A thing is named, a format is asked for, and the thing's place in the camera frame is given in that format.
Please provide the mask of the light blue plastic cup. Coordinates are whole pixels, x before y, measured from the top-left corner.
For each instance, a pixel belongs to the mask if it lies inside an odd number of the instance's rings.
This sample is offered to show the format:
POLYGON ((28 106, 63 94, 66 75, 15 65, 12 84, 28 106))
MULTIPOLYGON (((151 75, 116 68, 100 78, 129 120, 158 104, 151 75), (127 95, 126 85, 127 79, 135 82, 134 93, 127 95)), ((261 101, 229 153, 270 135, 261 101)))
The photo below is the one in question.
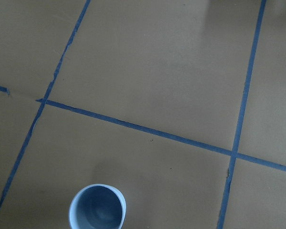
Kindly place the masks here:
POLYGON ((84 187, 69 208, 72 229, 121 229, 126 216, 126 200, 121 191, 105 184, 84 187))

